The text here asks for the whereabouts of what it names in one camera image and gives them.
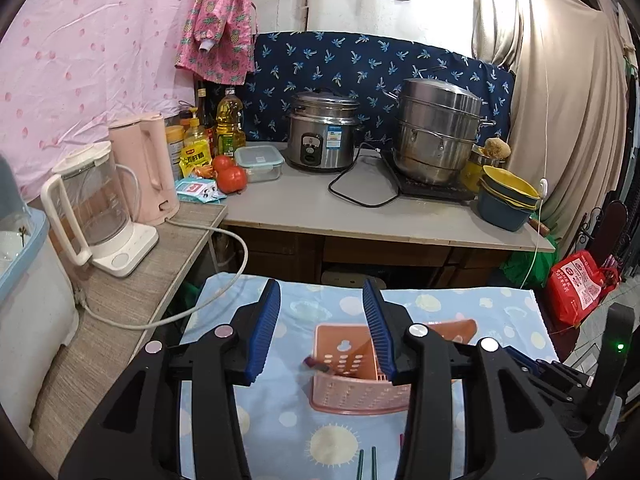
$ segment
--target table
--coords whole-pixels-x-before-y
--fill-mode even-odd
[[[512,251],[533,251],[536,245],[539,252],[555,250],[528,224],[512,233],[485,222],[473,203],[403,196],[365,208],[329,193],[335,177],[284,164],[279,179],[249,184],[226,199],[224,223],[252,254],[247,272],[321,283],[323,264],[414,266],[415,286],[471,287],[484,285]],[[396,192],[373,150],[362,150],[335,189],[369,204]]]
[[[224,205],[181,203],[173,219],[217,227],[225,214]],[[158,243],[127,278],[87,269],[82,286],[94,312],[131,324],[161,319],[210,233],[168,223],[157,229]],[[56,355],[31,424],[33,454],[53,476],[95,407],[149,337],[80,312],[78,332]]]
[[[231,277],[222,272],[209,278],[199,303]],[[263,277],[241,277],[223,297],[191,316],[182,343],[196,341],[218,324],[229,322],[237,307],[258,300],[265,282]],[[251,387],[234,389],[252,478],[352,480],[358,449],[366,452],[363,478],[370,478],[371,446],[378,453],[378,478],[393,478],[406,412],[334,415],[313,410],[307,398],[313,372],[302,365],[302,359],[312,352],[315,327],[319,323],[366,324],[361,290],[286,282],[280,282],[280,288],[280,313],[264,371]],[[478,332],[471,344],[490,336],[533,359],[556,359],[530,290],[383,290],[382,295],[402,304],[415,322],[475,319]],[[462,406],[462,386],[457,381],[452,414],[454,478],[463,472]],[[190,381],[182,384],[179,431],[180,473],[193,479]]]

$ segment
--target sleeve cuff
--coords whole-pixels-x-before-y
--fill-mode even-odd
[[[200,50],[203,50],[204,52],[208,52],[209,50],[212,49],[214,44],[215,42],[213,40],[202,40],[200,42]]]

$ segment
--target white power cord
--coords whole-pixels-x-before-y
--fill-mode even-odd
[[[242,273],[244,272],[244,268],[246,267],[246,263],[247,263],[248,258],[249,258],[249,249],[247,248],[246,243],[244,242],[244,240],[242,240],[242,238],[239,237],[236,233],[232,233],[231,231],[227,231],[225,229],[219,229],[217,227],[208,227],[208,226],[198,225],[198,224],[189,224],[189,223],[186,223],[186,222],[175,222],[175,221],[173,221],[171,219],[167,220],[166,222],[171,224],[171,225],[175,225],[175,226],[179,226],[179,227],[187,227],[187,228],[191,228],[191,229],[203,229],[205,231],[211,231],[213,233],[221,233],[221,234],[224,234],[224,235],[227,235],[227,236],[231,236],[232,238],[235,238],[236,240],[238,240],[240,242],[240,244],[242,245],[242,252],[244,253],[244,255],[242,257],[242,265],[240,266],[240,269],[238,269],[238,272],[236,272],[236,275],[234,277],[232,277],[226,283],[225,286],[223,286],[222,288],[219,288],[213,294],[213,296],[211,296],[209,299],[207,299],[207,301],[204,301],[200,305],[196,305],[193,308],[190,308],[189,310],[185,310],[184,312],[181,312],[180,314],[176,314],[175,316],[170,316],[170,317],[167,317],[165,319],[161,319],[160,321],[156,321],[156,322],[153,322],[153,323],[147,323],[146,325],[130,325],[130,324],[120,323],[120,322],[114,321],[113,319],[108,319],[106,317],[99,316],[95,312],[92,312],[92,310],[89,308],[89,306],[86,303],[86,298],[84,297],[84,294],[80,294],[80,295],[78,295],[78,301],[79,301],[80,305],[82,305],[82,307],[86,310],[86,312],[87,312],[87,314],[89,316],[93,317],[94,319],[97,319],[98,321],[106,323],[107,325],[111,325],[111,326],[114,326],[116,328],[121,328],[123,330],[137,330],[137,331],[151,330],[151,329],[157,328],[159,326],[166,325],[166,324],[172,323],[174,321],[178,321],[179,319],[182,319],[183,317],[190,316],[191,314],[193,314],[194,312],[196,312],[196,311],[200,310],[201,308],[207,306],[208,304],[213,303],[213,301],[215,301],[217,298],[222,296],[226,291],[228,291],[231,288],[231,286],[238,280],[238,278],[240,278],[240,276],[242,276]]]
[[[539,243],[540,243],[540,224],[542,223],[542,205],[543,203],[545,203],[545,198],[546,198],[546,194],[548,191],[548,183],[546,181],[546,157],[547,157],[547,152],[548,152],[548,122],[549,122],[549,78],[548,78],[548,72],[546,71],[546,58],[545,58],[545,42],[543,40],[542,37],[542,28],[540,26],[538,26],[538,34],[540,35],[540,51],[542,53],[542,57],[545,60],[545,87],[546,87],[546,110],[545,110],[545,166],[543,168],[543,177],[540,180],[540,189],[541,189],[541,193],[540,193],[540,207],[538,208],[538,236],[536,236],[536,250],[533,253],[533,259],[531,261],[531,265],[529,267],[529,270],[527,271],[524,280],[522,280],[522,285],[520,285],[520,288],[524,287],[524,284],[527,283],[527,280],[529,279],[529,275],[531,274],[531,271],[533,270],[533,266],[536,263],[536,257],[538,256],[538,247],[539,247]]]

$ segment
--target yellow seasoning packet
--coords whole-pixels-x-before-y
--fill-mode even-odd
[[[208,140],[198,140],[185,146],[180,152],[180,170],[183,177],[188,177],[194,168],[211,163],[211,152]]]

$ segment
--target red shopping bag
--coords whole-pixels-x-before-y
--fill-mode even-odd
[[[578,326],[619,280],[616,269],[599,269],[589,251],[581,250],[552,267],[546,293],[556,317]]]

